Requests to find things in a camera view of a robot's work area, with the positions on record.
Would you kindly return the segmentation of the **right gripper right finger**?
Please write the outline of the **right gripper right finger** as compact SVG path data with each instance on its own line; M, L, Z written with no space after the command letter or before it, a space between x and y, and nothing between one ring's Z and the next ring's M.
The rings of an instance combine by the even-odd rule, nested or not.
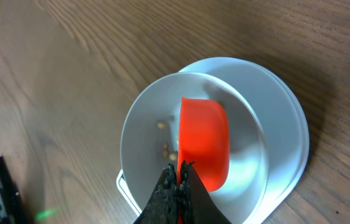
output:
M212 201L193 163L180 167L180 219L184 224L231 224Z

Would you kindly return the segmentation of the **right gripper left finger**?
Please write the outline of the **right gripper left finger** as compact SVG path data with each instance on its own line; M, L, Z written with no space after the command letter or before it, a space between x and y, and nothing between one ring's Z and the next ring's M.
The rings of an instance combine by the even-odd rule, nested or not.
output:
M177 224L178 214L177 175L174 165L168 164L134 224Z

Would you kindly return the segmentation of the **red measuring scoop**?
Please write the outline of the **red measuring scoop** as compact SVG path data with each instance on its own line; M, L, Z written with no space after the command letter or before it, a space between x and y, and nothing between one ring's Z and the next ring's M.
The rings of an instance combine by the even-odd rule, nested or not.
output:
M178 136L177 183L181 164L192 163L208 192L218 190L229 170L229 126L223 107L213 100L182 98Z

